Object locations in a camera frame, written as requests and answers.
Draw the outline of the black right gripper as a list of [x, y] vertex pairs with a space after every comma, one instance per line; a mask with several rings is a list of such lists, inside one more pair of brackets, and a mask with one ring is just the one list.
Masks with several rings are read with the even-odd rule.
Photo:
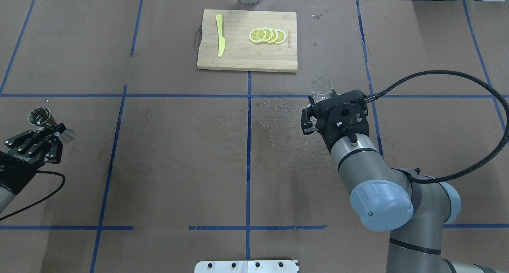
[[[325, 104], [318, 103], [316, 114], [314, 107], [314, 104], [308, 104], [301, 111], [301, 131], [305, 136], [318, 132], [329, 152], [344, 137], [352, 141], [354, 134], [370, 135], [367, 106], [364, 104], [342, 102], [326, 107]], [[312, 121], [312, 117], [317, 119], [316, 124]]]

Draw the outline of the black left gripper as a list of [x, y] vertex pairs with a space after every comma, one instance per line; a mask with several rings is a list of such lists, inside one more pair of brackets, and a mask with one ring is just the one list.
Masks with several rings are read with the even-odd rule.
[[[33, 158], [24, 160], [24, 156], [18, 158], [5, 152], [0, 152], [0, 184], [2, 188], [18, 195], [36, 175], [36, 170], [44, 164], [59, 164], [62, 159], [63, 144], [60, 135], [64, 133], [66, 126], [63, 123], [56, 125], [54, 129], [44, 128], [44, 149], [42, 153]], [[5, 140], [4, 144], [10, 149], [28, 150], [32, 144], [35, 131], [27, 130]]]

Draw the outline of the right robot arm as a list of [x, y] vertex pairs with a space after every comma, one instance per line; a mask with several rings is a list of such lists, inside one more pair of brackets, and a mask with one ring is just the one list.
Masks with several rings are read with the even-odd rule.
[[461, 210], [459, 193], [418, 170], [391, 168], [369, 138], [364, 106], [311, 102], [302, 111], [304, 135], [327, 145], [362, 224], [390, 232], [388, 273], [495, 273], [496, 269], [442, 258], [443, 226]]

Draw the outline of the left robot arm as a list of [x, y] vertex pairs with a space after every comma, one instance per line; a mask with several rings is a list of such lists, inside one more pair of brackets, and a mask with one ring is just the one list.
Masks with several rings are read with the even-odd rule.
[[4, 220], [24, 210], [44, 202], [60, 191], [66, 181], [65, 175], [49, 170], [40, 170], [45, 164], [59, 164], [63, 144], [60, 140], [66, 126], [62, 123], [55, 128], [40, 127], [27, 130], [5, 139], [3, 145], [8, 152], [0, 153], [0, 210], [4, 211], [15, 197], [31, 182], [37, 174], [56, 175], [62, 178], [60, 186], [42, 199], [16, 210], [1, 218]]

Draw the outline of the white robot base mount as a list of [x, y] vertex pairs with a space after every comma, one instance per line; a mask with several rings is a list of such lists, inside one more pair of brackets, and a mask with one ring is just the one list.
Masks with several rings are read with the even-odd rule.
[[200, 261], [195, 273], [298, 273], [299, 264], [294, 260], [227, 260]]

